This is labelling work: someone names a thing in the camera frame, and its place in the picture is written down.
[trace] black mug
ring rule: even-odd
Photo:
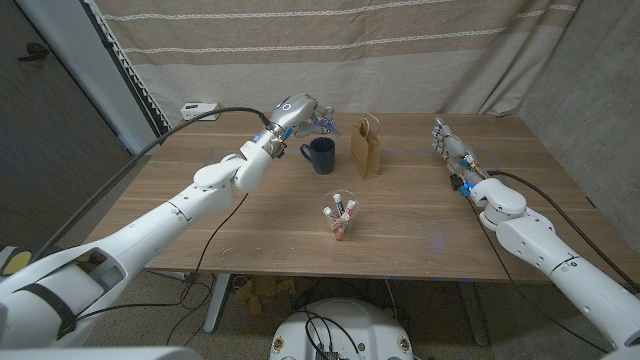
[[[333,162],[336,158],[336,143],[325,137],[313,139],[311,144],[300,146],[300,152],[311,162],[318,174],[326,175],[333,170]]]

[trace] robotic arm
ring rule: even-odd
[[[84,344],[101,314],[76,321],[78,316],[112,305],[145,264],[191,224],[231,207],[232,185],[255,191],[291,134],[339,136],[332,114],[309,95],[287,98],[271,124],[240,148],[242,155],[200,169],[193,184],[118,232],[47,256],[0,283],[0,348]]]
[[[635,345],[640,338],[640,300],[565,244],[547,218],[526,206],[524,196],[480,168],[471,147],[442,118],[436,122],[433,148],[453,173],[454,190],[484,208],[479,215],[482,224],[496,232],[507,251],[549,277],[614,349]]]

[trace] marker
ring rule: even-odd
[[[323,210],[322,212],[323,212],[327,217],[330,217],[330,218],[332,218],[332,219],[334,219],[334,220],[337,220],[337,219],[338,219],[338,215],[334,214],[334,213],[333,213],[333,211],[331,211],[331,208],[330,208],[330,207],[328,207],[328,206],[327,206],[326,208],[324,208],[324,210]]]
[[[336,231],[336,233],[334,234],[336,240],[339,241],[340,239],[342,239],[342,234],[344,234],[344,226],[340,227],[338,231]]]
[[[349,202],[347,202],[347,210],[345,210],[345,212],[351,216],[351,213],[353,212],[353,209],[356,207],[356,202],[354,200],[349,200]]]
[[[342,214],[340,218],[336,219],[336,221],[331,224],[331,230],[335,230],[341,226],[344,226],[347,222],[349,222],[349,214]]]
[[[342,215],[344,213],[344,205],[342,205],[340,194],[333,195],[333,201],[335,201],[336,207],[338,208],[338,214]]]

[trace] brown paper bag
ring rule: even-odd
[[[369,118],[377,123],[375,131],[370,126]],[[351,163],[363,180],[380,175],[378,131],[381,127],[380,120],[367,113],[358,121],[358,125],[354,125],[351,129]]]

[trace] beige curtain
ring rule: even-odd
[[[580,0],[98,0],[177,121],[187,101],[270,110],[306,92],[340,112],[503,114]]]

